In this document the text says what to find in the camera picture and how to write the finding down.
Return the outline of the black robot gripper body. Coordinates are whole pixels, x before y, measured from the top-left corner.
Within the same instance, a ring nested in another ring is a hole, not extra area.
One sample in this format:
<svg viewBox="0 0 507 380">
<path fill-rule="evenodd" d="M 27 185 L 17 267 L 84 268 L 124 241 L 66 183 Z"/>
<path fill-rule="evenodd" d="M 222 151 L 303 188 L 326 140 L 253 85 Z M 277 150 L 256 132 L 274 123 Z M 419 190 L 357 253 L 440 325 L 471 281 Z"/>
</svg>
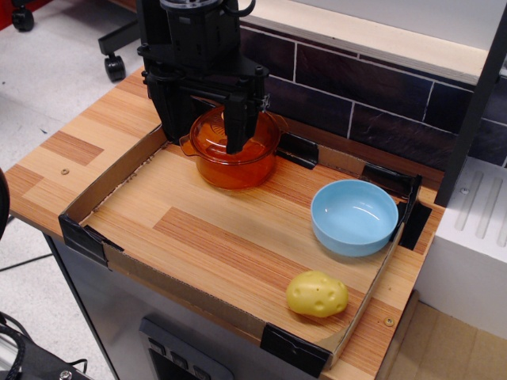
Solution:
<svg viewBox="0 0 507 380">
<path fill-rule="evenodd" d="M 151 99 L 186 92 L 226 103 L 264 104 L 269 71 L 241 53 L 240 20 L 256 3 L 138 1 L 144 82 Z"/>
</svg>

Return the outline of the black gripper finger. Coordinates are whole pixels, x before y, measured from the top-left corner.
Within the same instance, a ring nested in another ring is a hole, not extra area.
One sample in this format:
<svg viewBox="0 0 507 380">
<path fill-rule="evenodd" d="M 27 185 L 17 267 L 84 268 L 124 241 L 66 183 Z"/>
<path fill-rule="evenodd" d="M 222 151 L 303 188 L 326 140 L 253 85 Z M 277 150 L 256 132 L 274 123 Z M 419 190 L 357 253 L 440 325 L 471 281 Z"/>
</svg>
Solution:
<svg viewBox="0 0 507 380">
<path fill-rule="evenodd" d="M 148 74 L 147 90 L 171 143 L 179 143 L 195 120 L 206 111 L 206 103 L 184 91 L 178 80 Z"/>
<path fill-rule="evenodd" d="M 224 127 L 227 136 L 227 154 L 238 154 L 254 136 L 259 104 L 244 93 L 232 93 L 224 103 Z"/>
</svg>

